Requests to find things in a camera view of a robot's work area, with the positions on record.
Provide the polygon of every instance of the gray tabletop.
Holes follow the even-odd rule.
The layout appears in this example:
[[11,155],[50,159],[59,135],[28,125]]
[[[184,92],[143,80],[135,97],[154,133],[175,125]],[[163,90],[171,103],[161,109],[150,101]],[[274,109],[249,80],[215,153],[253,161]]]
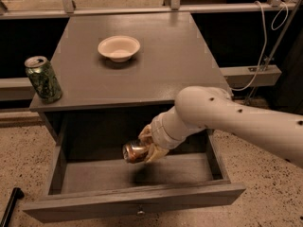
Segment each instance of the gray tabletop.
[[[112,62],[98,44],[114,35],[135,37],[139,52],[129,61]],[[52,65],[62,86],[60,100],[37,112],[173,102],[190,85],[228,85],[190,13],[123,14],[72,17]]]

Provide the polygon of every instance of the metal leg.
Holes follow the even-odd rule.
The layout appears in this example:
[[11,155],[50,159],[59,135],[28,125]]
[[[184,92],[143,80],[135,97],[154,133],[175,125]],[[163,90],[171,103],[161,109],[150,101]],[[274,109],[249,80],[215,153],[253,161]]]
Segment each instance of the metal leg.
[[10,218],[11,218],[13,209],[15,207],[15,204],[16,204],[17,200],[20,200],[24,196],[25,196],[25,194],[19,187],[13,188],[12,193],[9,198],[9,203],[6,208],[6,212],[4,213],[4,216],[2,217],[0,227],[9,226]]

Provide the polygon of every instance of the silver can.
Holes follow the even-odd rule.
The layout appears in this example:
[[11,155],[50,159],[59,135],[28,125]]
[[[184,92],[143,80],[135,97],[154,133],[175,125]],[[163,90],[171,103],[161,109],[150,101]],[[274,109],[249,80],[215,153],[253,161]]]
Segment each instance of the silver can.
[[42,102],[51,103],[61,98],[61,87],[46,57],[28,58],[25,65],[27,76]]

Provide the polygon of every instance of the drawer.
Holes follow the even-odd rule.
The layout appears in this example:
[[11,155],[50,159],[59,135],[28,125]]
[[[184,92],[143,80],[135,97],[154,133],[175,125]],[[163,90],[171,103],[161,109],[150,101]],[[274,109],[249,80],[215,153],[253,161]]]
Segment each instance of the drawer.
[[23,210],[41,222],[143,215],[231,204],[213,131],[191,135],[152,164],[127,164],[122,146],[171,105],[64,112],[45,195]]

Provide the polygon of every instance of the white bowl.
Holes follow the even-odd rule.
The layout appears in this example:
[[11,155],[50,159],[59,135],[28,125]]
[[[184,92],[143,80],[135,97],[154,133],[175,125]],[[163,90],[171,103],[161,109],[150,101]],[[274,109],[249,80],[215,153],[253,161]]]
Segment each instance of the white bowl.
[[113,36],[98,45],[98,52],[115,62],[127,61],[139,49],[140,42],[130,36]]

